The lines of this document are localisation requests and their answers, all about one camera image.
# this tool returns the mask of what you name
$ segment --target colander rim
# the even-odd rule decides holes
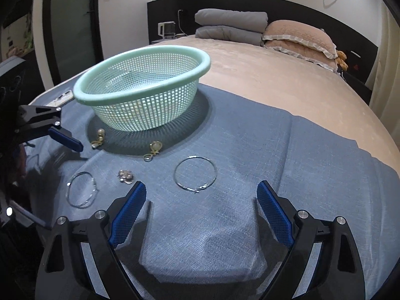
[[[111,93],[100,93],[100,94],[90,94],[85,93],[84,90],[87,85],[102,71],[105,71],[109,67],[117,64],[121,60],[126,60],[130,57],[137,57],[146,54],[156,54],[156,53],[180,53],[194,58],[199,65],[181,75],[178,75],[167,80],[163,80],[148,86],[132,88],[124,91],[117,91]],[[188,83],[196,81],[203,75],[205,75],[211,68],[211,58],[210,56],[194,47],[180,46],[180,45],[160,45],[160,46],[146,46],[131,51],[127,51],[116,56],[110,57],[84,73],[75,83],[73,87],[73,95],[76,101],[80,104],[88,106],[107,106],[115,105],[124,102],[130,102],[133,100],[138,100],[148,96],[154,96],[165,91],[169,91]]]

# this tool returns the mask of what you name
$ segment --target pillow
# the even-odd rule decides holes
[[[312,62],[334,73],[338,70],[338,66],[334,59],[329,59],[322,52],[292,41],[275,39],[273,41],[266,41],[264,47]]]
[[[328,59],[334,60],[338,57],[336,45],[324,31],[297,21],[277,20],[270,23],[262,39],[297,42],[324,53]]]
[[[263,46],[261,33],[237,29],[228,26],[204,26],[196,30],[196,38],[246,43],[258,47]]]
[[[262,34],[268,16],[266,12],[201,9],[194,15],[194,21],[201,26],[228,26]]]

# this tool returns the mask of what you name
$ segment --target ruffled pillowcase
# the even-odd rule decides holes
[[[334,73],[338,70],[338,66],[334,59],[329,59],[324,55],[324,53],[293,41],[275,39],[273,41],[266,41],[264,47],[312,62]]]
[[[292,20],[277,20],[270,23],[262,36],[263,41],[286,40],[321,52],[330,60],[338,55],[336,45],[321,29]]]

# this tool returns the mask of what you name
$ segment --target keychain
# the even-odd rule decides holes
[[[97,140],[91,141],[91,148],[93,150],[97,149],[98,147],[101,147],[104,143],[104,138],[105,138],[106,132],[104,129],[99,129],[97,130]]]
[[[153,141],[152,143],[150,143],[150,153],[145,154],[143,156],[143,159],[146,162],[150,162],[153,160],[153,157],[157,154],[160,153],[161,148],[163,147],[163,144],[160,141]]]

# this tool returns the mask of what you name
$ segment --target glass door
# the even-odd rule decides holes
[[[54,85],[103,60],[98,28],[97,0],[43,0],[43,36]]]

